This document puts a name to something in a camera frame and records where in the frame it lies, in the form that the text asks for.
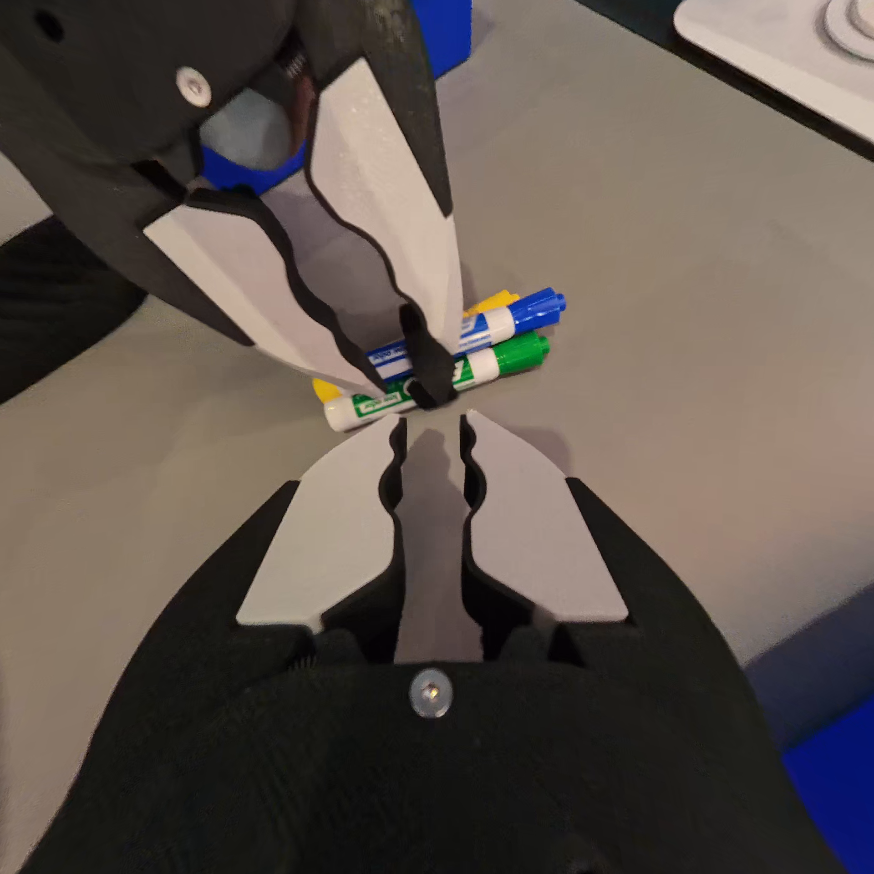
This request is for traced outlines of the blue dry-erase marker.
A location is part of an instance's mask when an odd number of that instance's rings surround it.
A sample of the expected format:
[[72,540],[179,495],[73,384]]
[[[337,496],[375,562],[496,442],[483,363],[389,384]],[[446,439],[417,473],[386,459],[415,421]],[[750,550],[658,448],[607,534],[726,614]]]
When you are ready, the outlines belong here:
[[[464,317],[455,359],[508,341],[516,335],[557,324],[565,306],[563,294],[546,288],[521,297],[509,305],[499,306],[473,317]],[[404,341],[369,351],[367,357],[385,382],[412,375]]]

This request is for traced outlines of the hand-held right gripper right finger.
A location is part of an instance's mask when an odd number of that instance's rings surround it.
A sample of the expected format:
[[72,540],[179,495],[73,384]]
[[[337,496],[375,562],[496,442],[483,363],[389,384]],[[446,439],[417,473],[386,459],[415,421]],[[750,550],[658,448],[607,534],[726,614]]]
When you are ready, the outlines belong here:
[[561,653],[577,632],[622,633],[628,606],[562,470],[478,411],[461,418],[460,450],[462,602],[483,661],[507,647]]

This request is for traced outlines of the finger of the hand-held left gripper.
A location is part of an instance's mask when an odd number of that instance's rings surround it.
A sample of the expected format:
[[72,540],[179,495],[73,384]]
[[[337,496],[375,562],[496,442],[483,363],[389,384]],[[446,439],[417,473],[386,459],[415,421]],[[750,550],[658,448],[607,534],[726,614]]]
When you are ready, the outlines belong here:
[[300,272],[294,194],[198,188],[143,233],[257,350],[308,377],[378,397],[385,380]]
[[366,60],[320,93],[308,168],[337,219],[379,249],[431,337],[457,352],[463,291],[454,219],[443,214]]

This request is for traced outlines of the yellow marker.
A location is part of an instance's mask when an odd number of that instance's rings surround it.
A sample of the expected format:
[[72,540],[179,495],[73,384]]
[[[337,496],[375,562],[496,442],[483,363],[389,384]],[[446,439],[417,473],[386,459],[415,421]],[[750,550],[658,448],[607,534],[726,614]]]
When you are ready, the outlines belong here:
[[[502,290],[501,292],[498,292],[465,310],[463,316],[465,318],[473,317],[486,311],[493,310],[499,306],[514,303],[520,300],[520,298],[521,296],[519,294],[511,293],[509,290]],[[313,379],[312,387],[316,397],[322,402],[322,404],[344,396],[344,390],[321,379]]]

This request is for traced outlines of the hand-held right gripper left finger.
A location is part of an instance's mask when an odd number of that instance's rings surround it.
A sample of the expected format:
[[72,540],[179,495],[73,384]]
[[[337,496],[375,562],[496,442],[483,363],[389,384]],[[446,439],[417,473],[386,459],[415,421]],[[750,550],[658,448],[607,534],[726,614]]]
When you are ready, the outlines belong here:
[[406,599],[397,508],[407,422],[389,415],[337,445],[296,484],[237,612],[243,627],[350,633],[391,663]]

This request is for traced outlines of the green dry-erase marker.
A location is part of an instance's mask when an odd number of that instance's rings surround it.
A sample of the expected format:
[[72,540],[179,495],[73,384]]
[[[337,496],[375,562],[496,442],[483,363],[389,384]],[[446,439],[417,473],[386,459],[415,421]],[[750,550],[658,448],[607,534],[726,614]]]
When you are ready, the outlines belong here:
[[[493,347],[463,356],[454,365],[453,388],[465,392],[479,386],[540,367],[551,345],[547,337],[535,331],[516,335]],[[351,432],[391,414],[419,407],[411,388],[413,377],[392,380],[387,394],[378,399],[362,394],[342,395],[323,405],[324,417],[334,432]]]

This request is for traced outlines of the black quilted elbow pad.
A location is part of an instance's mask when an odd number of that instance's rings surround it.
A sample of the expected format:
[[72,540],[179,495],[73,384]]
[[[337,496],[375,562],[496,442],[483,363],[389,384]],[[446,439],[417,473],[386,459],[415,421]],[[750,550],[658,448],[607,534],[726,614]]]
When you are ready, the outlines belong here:
[[1,402],[117,330],[147,299],[55,217],[1,248]]

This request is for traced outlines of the blue plastic bin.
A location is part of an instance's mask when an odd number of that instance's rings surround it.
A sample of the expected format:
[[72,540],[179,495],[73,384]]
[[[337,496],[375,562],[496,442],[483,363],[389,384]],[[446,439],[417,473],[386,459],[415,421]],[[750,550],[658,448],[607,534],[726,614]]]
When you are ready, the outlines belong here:
[[[413,1],[418,16],[433,78],[465,63],[472,52],[472,1]],[[271,191],[280,183],[302,171],[307,144],[276,169],[259,170],[234,163],[206,146],[201,146],[203,178],[221,191],[246,188],[255,195]]]
[[873,587],[745,668],[808,813],[848,872],[873,871]]

